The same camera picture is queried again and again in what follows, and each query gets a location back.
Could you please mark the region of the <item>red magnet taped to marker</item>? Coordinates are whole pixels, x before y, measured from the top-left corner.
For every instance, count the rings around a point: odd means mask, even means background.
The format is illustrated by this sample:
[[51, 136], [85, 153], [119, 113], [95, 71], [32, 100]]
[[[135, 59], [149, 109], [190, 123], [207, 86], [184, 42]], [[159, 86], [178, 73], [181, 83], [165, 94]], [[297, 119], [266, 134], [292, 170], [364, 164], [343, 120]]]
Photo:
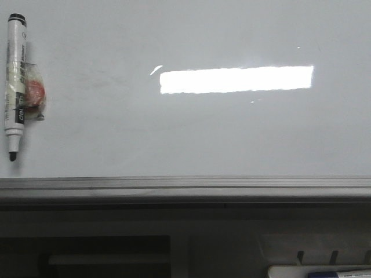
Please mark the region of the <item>red magnet taped to marker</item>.
[[26, 63], [26, 102], [27, 120], [43, 121], [46, 107], [46, 90], [41, 72], [36, 64]]

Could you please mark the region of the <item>white black whiteboard marker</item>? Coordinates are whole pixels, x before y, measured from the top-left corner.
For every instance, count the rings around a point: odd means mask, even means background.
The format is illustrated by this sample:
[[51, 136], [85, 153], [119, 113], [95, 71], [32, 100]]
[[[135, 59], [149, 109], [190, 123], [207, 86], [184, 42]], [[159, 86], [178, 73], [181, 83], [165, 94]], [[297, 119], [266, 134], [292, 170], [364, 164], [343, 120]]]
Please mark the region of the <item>white black whiteboard marker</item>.
[[26, 120], [26, 55], [26, 18], [22, 14], [12, 13], [8, 18], [4, 116], [11, 162], [17, 158]]

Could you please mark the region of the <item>white glossy whiteboard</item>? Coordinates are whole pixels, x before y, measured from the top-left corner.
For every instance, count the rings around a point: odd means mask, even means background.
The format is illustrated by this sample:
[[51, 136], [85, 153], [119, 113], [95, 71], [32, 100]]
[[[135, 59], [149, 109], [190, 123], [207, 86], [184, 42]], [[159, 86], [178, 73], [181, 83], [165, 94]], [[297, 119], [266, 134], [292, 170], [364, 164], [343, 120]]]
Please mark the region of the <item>white glossy whiteboard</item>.
[[369, 175], [369, 1], [2, 1], [46, 89], [1, 176]]

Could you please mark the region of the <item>grey metal hook left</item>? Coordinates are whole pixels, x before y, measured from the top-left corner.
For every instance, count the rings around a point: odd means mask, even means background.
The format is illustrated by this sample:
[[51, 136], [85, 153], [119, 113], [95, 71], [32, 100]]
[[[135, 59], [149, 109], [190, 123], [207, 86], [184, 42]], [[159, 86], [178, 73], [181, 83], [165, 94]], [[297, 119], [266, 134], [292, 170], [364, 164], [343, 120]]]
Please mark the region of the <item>grey metal hook left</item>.
[[298, 251], [297, 256], [296, 256], [297, 266], [302, 266], [303, 258], [304, 258], [304, 251], [303, 250]]

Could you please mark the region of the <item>grey metal hook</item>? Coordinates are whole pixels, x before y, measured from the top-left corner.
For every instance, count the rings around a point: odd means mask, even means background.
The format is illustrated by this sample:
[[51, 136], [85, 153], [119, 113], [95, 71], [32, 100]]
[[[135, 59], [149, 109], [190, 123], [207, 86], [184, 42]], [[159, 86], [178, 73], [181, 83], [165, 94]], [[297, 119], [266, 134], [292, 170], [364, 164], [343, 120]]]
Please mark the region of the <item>grey metal hook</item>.
[[336, 265], [337, 257], [338, 257], [339, 251], [333, 250], [330, 256], [329, 265]]
[[304, 258], [304, 251], [303, 250], [298, 251], [297, 256], [296, 256], [297, 266], [302, 266], [303, 258]]

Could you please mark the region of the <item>grey metal hook middle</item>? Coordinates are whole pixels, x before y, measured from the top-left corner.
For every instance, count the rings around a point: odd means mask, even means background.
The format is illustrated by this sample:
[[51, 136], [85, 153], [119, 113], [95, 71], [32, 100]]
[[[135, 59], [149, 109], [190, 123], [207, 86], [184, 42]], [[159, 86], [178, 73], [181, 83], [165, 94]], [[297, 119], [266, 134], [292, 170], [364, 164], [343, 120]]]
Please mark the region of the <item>grey metal hook middle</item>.
[[338, 257], [339, 251], [333, 250], [330, 256], [329, 265], [336, 265], [337, 257]]

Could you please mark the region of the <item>blue capped marker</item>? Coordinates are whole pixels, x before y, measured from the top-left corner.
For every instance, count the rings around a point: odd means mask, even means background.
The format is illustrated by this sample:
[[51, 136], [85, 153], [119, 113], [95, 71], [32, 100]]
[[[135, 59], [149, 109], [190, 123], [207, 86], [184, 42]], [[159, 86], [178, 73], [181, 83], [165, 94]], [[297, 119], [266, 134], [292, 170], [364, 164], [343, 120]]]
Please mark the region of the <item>blue capped marker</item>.
[[312, 273], [309, 273], [307, 277], [308, 278], [370, 278], [370, 269], [330, 271], [330, 272], [312, 272]]

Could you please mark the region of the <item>grey aluminium whiteboard frame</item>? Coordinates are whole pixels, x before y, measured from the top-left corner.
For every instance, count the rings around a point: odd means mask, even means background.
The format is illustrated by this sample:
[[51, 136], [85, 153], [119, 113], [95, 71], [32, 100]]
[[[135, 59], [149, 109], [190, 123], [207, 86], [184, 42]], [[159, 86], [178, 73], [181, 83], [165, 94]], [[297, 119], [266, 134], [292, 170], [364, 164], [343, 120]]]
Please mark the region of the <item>grey aluminium whiteboard frame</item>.
[[367, 202], [366, 175], [1, 179], [1, 207], [7, 208]]

